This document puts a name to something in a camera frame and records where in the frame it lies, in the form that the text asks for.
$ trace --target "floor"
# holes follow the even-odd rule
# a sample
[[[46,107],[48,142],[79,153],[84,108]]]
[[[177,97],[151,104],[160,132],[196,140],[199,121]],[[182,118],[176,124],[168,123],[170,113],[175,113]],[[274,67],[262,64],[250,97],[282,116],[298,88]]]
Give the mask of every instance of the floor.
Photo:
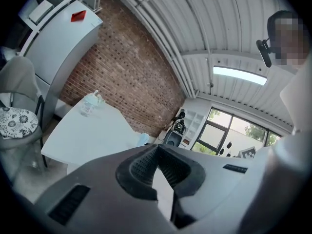
[[[48,139],[57,124],[57,120],[52,120],[44,132],[43,142]],[[49,158],[47,158],[48,168],[44,167],[39,141],[22,148],[0,152],[0,159],[13,184],[13,189],[32,203],[67,173],[66,164]]]
[[[43,142],[57,126],[53,120],[44,132]],[[20,149],[0,152],[1,163],[12,181],[13,189],[34,203],[52,184],[67,174],[67,165],[47,158],[48,168],[43,165],[39,141]],[[173,203],[173,189],[162,172],[157,169],[153,188],[157,190],[158,208],[169,221]]]

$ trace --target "fluorescent light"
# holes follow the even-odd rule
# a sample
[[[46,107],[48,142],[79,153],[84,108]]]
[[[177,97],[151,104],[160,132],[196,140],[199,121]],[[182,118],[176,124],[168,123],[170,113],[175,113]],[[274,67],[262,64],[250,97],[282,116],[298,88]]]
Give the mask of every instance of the fluorescent light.
[[[218,66],[214,66],[214,74],[240,78],[240,79],[248,80],[254,83],[258,83],[262,86],[267,81],[265,77],[256,75],[247,71],[242,71],[242,70],[233,69],[233,68],[218,67]]]

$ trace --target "window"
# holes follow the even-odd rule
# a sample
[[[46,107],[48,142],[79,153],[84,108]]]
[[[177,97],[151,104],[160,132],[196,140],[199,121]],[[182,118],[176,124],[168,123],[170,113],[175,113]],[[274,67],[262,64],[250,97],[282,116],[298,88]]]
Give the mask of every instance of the window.
[[[239,151],[274,145],[280,136],[257,124],[212,108],[192,150],[205,154],[237,156]]]
[[[239,151],[255,147],[259,150],[263,147],[266,130],[260,126],[252,124],[246,120],[233,117],[230,129],[225,138],[222,148],[224,152],[221,156],[226,156],[228,153],[233,156],[238,156]],[[232,143],[231,148],[227,148],[228,143]]]
[[[274,145],[278,140],[280,140],[281,137],[272,133],[272,132],[269,132],[268,133],[268,138],[267,138],[267,141],[265,143],[265,146],[272,146]]]
[[[233,118],[230,129],[260,142],[263,142],[265,138],[266,130],[264,128],[236,117]]]
[[[210,150],[208,147],[205,147],[204,145],[202,145],[198,142],[195,143],[192,150],[195,152],[201,152],[204,154],[216,155],[216,152]]]
[[[208,120],[221,126],[229,127],[231,115],[213,108],[209,113]]]

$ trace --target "ceiling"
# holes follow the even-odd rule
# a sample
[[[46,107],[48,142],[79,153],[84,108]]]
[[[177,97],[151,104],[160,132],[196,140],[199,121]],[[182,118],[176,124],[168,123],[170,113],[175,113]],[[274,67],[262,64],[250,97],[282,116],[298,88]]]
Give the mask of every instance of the ceiling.
[[[278,10],[290,9],[284,0],[147,1],[170,32],[198,97],[250,108],[288,131],[292,128],[279,93],[295,70],[281,68],[274,60],[273,66],[267,68],[255,44],[258,39],[268,38],[268,17]],[[260,86],[213,75],[214,65],[257,73],[268,81]]]

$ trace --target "glass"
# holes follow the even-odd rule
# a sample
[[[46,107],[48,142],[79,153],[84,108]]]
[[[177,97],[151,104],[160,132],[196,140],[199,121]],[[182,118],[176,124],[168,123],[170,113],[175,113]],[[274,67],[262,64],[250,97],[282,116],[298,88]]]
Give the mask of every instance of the glass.
[[[220,144],[223,135],[224,135],[223,130],[211,126],[209,124],[206,124],[206,127],[200,137],[200,140],[206,142],[207,144],[215,148],[218,148],[218,145]]]
[[[224,127],[229,127],[231,116],[217,109],[212,109],[208,116],[208,121],[214,122]]]
[[[281,137],[277,136],[271,132],[268,133],[268,139],[267,142],[265,143],[266,146],[273,146],[278,140],[280,140]]]
[[[266,130],[245,120],[234,117],[230,129],[233,129],[234,131],[237,131],[262,143],[264,142]]]
[[[232,146],[228,149],[226,146],[229,142],[232,143]],[[224,148],[224,152],[221,156],[226,156],[229,152],[231,157],[238,156],[239,151],[252,147],[254,147],[257,151],[263,147],[263,142],[230,129],[222,146],[222,148]]]
[[[193,146],[192,148],[192,151],[195,151],[195,152],[200,152],[200,153],[203,153],[203,154],[210,154],[210,155],[216,155],[216,152],[209,149],[208,147],[205,147],[204,145],[196,142],[195,145]]]
[[[81,102],[80,105],[80,114],[88,117],[92,111],[95,109],[95,106],[91,103],[87,102],[85,99]]]
[[[231,157],[237,156],[239,151],[252,147],[259,150],[263,147],[265,132],[266,130],[262,127],[233,117],[228,135],[222,146],[224,152],[221,156],[226,156],[228,153],[231,154]],[[228,149],[226,146],[229,142],[232,143],[232,146]]]

